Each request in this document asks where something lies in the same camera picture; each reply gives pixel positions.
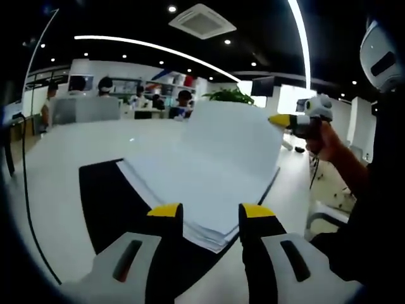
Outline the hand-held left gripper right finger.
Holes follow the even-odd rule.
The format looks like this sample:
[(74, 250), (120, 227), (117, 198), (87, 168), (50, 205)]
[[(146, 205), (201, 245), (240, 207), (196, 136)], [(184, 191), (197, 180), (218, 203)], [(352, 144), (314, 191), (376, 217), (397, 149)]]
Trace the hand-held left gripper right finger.
[(354, 303), (363, 288), (332, 272), (328, 258), (267, 207), (239, 205), (239, 236), (250, 303)]

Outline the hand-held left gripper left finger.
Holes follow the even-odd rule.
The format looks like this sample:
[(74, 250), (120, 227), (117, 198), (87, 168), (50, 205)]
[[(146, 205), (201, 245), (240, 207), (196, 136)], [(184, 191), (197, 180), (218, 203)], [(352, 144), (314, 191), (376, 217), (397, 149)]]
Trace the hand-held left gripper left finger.
[(91, 271), (61, 286), (70, 303), (173, 303), (183, 206), (161, 205), (98, 254)]

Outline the person's right hand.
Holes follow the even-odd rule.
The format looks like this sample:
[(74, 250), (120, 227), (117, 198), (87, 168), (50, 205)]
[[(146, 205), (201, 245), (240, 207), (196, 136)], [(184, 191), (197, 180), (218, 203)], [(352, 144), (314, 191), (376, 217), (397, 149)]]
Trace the person's right hand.
[(342, 142), (328, 122), (322, 122), (320, 126), (320, 137), (318, 139), (307, 139), (306, 148), (319, 159), (332, 162), (342, 148)]

